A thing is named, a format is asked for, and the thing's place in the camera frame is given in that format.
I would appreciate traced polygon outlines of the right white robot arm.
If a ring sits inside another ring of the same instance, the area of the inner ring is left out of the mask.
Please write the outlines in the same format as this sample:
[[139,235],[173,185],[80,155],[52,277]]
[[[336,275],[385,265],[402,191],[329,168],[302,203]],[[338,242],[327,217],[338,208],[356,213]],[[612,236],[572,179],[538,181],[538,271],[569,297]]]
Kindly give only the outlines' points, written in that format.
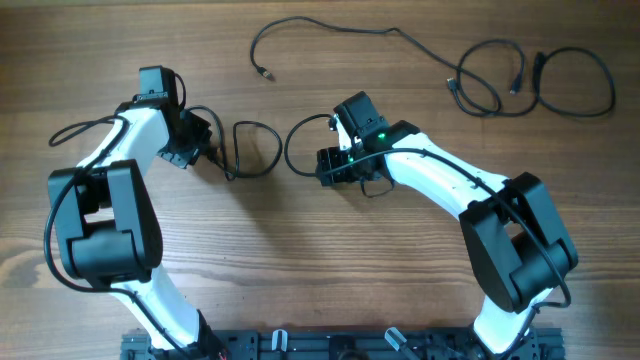
[[473,274],[485,293],[471,333],[483,354],[506,359],[519,350],[535,315],[571,303],[565,282],[578,264],[577,250],[543,182],[524,172],[515,178],[483,171],[435,145],[400,121],[368,136],[348,135],[337,118],[336,147],[317,153],[321,184],[365,183],[380,177],[426,196],[460,224]]

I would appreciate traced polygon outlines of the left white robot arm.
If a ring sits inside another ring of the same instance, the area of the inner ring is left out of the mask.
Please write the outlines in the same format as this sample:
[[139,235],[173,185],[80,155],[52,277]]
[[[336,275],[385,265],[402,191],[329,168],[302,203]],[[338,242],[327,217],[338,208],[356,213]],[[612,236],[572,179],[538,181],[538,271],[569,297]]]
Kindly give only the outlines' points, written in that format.
[[162,264],[161,228],[144,183],[156,156],[176,160],[181,145],[208,138],[206,124],[185,120],[174,105],[132,102],[100,121],[112,127],[101,144],[49,176],[49,271],[69,289],[123,303],[147,331],[155,358],[224,358],[224,344]]

